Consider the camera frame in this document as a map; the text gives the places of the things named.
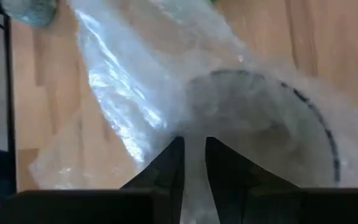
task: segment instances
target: glass jar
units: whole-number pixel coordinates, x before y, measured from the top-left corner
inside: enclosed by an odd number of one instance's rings
[[[53,21],[56,0],[0,0],[0,8],[11,18],[44,27]]]

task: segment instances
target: plastic bag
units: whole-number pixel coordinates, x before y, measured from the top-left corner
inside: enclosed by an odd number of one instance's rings
[[[71,7],[89,84],[136,172],[185,137],[183,223],[219,223],[207,136],[301,187],[358,187],[358,111],[292,68],[258,62],[207,1],[71,0]],[[52,159],[43,153],[32,165],[43,187],[86,187],[43,179]],[[70,171],[48,176],[84,175]]]

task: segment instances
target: wooden surface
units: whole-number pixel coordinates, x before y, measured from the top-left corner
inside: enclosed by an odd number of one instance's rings
[[[61,2],[48,29],[12,23],[18,187],[38,187],[26,168],[51,150],[56,171],[85,171],[67,182],[119,187],[133,175],[133,165],[90,92],[76,49],[76,22]],[[217,7],[250,49],[294,63],[358,103],[358,1],[219,0]],[[68,156],[72,152],[79,156]],[[114,163],[127,167],[116,170]],[[97,172],[100,178],[92,178]]]

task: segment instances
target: clear plastic wrap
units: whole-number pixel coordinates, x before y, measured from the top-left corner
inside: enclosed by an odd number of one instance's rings
[[[258,62],[207,1],[71,0],[71,8],[89,84],[136,172],[185,137],[183,223],[219,223],[207,136],[301,187],[358,187],[358,111],[292,68]],[[43,179],[51,160],[45,152],[32,164],[42,187],[86,187]],[[48,176],[84,175],[66,171]]]

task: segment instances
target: black frame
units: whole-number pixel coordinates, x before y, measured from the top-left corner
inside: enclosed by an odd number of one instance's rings
[[[358,223],[358,189],[300,189],[207,138],[209,186],[222,224]],[[176,138],[119,190],[22,192],[0,206],[0,224],[179,224],[185,141]]]
[[[5,65],[6,65],[6,109],[7,109],[7,151],[9,154],[9,163],[11,163],[11,182],[14,186],[14,191],[17,192],[16,182],[16,142],[15,142],[15,127],[14,127],[14,96],[13,96],[13,76],[12,76],[12,42],[11,42],[11,19],[8,15],[2,12],[3,24],[0,28],[4,32],[4,50],[5,50]]]
[[[5,63],[6,63],[6,108],[7,108],[7,150],[9,153],[12,167],[12,184],[14,191],[17,192],[16,181],[16,141],[15,141],[15,124],[14,124],[14,87],[12,72],[12,39],[11,39],[11,18],[4,16],[4,46],[5,46]]]

